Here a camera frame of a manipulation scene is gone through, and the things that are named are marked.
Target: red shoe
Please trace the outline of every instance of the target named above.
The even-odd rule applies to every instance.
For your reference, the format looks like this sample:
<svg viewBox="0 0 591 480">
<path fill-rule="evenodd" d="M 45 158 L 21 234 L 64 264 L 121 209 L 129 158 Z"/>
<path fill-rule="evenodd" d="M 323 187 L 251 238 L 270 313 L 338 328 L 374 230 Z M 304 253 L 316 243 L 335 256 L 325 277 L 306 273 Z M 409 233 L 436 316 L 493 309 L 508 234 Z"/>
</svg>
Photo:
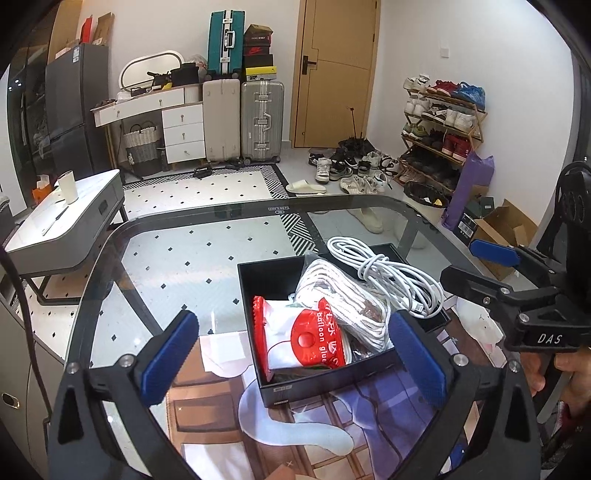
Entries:
<svg viewBox="0 0 591 480">
<path fill-rule="evenodd" d="M 434 86 L 427 88 L 427 91 L 429 93 L 433 93 L 435 95 L 445 95 L 445 96 L 451 97 L 452 92 L 454 92 L 457 88 L 458 88 L 457 83 L 444 82 L 443 80 L 437 80 L 435 82 Z"/>
<path fill-rule="evenodd" d="M 451 157 L 456 151 L 456 144 L 461 141 L 462 140 L 460 140 L 458 137 L 455 137 L 454 135 L 446 135 L 441 151 L 445 153 L 445 155 L 449 155 Z"/>
<path fill-rule="evenodd" d="M 472 151 L 472 146 L 468 140 L 458 139 L 456 144 L 456 149 L 453 152 L 453 158 L 459 161 L 466 161 L 468 159 L 468 155 Z"/>
</svg>

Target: glass table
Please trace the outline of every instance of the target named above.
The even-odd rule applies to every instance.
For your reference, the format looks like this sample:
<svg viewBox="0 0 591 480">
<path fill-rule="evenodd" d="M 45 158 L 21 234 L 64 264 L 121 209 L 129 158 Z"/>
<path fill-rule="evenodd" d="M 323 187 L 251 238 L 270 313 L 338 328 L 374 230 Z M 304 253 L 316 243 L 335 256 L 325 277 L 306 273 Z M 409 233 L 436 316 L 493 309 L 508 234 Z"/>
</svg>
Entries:
<svg viewBox="0 0 591 480">
<path fill-rule="evenodd" d="M 380 218 L 382 233 L 370 233 L 352 215 L 366 208 Z M 237 265 L 326 252 L 333 236 L 393 244 L 434 278 L 450 264 L 477 272 L 418 211 L 385 196 L 263 200 L 144 216 L 118 228 L 103 247 L 67 361 L 112 365 L 137 354 L 180 310 L 191 310 L 200 340 L 151 412 L 203 480 L 264 480 L 279 467 L 290 469 L 285 478 L 300 480 L 387 478 L 434 413 L 404 367 L 395 378 L 377 375 L 354 390 L 280 408 L 264 408 L 258 392 Z M 449 327 L 439 334 L 442 342 L 455 348 L 450 338 L 459 338 L 467 355 L 487 361 L 457 319 Z M 103 405 L 127 461 L 147 473 L 114 404 Z"/>
</svg>

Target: cup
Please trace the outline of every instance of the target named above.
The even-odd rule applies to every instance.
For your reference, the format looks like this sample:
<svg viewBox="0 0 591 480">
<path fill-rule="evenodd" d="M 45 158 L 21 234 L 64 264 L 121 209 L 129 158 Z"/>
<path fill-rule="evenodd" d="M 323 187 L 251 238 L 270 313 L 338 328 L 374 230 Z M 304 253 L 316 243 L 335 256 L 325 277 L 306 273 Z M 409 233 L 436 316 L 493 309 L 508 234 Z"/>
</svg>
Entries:
<svg viewBox="0 0 591 480">
<path fill-rule="evenodd" d="M 74 172 L 71 170 L 64 173 L 57 179 L 56 185 L 59 185 L 61 196 L 66 200 L 68 205 L 74 203 L 78 199 L 78 190 L 76 189 L 76 181 L 74 180 Z"/>
</svg>

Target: refrigerator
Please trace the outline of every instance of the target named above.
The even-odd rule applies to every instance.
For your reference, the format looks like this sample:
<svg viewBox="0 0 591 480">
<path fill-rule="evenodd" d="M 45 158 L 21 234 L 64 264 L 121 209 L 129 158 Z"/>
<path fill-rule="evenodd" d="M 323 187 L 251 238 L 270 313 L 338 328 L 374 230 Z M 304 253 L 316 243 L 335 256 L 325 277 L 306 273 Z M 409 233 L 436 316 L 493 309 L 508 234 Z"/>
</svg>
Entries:
<svg viewBox="0 0 591 480">
<path fill-rule="evenodd" d="M 105 132 L 90 111 L 109 98 L 109 48 L 80 44 L 47 65 L 47 126 L 57 175 L 76 180 L 112 169 Z"/>
</svg>

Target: screw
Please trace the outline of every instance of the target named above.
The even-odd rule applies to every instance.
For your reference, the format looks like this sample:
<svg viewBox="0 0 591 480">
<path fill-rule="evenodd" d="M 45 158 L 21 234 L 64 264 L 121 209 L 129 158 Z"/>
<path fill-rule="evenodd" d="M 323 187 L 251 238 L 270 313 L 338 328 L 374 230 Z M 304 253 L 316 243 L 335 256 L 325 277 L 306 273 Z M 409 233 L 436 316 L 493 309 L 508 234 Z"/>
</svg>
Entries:
<svg viewBox="0 0 591 480">
<path fill-rule="evenodd" d="M 453 356 L 453 362 L 459 367 L 465 367 L 469 363 L 469 360 L 466 355 L 459 353 Z"/>
<path fill-rule="evenodd" d="M 79 369 L 80 369 L 80 365 L 78 365 L 76 362 L 72 362 L 71 364 L 67 364 L 67 366 L 66 366 L 66 372 L 69 375 L 75 374 Z"/>
<path fill-rule="evenodd" d="M 133 365 L 135 362 L 135 357 L 133 355 L 124 355 L 121 358 L 119 358 L 119 361 L 117 362 L 119 364 L 120 367 L 123 368 L 128 368 L 131 367 L 131 365 Z"/>
<path fill-rule="evenodd" d="M 509 370 L 511 370 L 513 373 L 519 373 L 519 370 L 521 370 L 521 365 L 519 364 L 519 362 L 517 360 L 510 360 L 509 361 Z"/>
</svg>

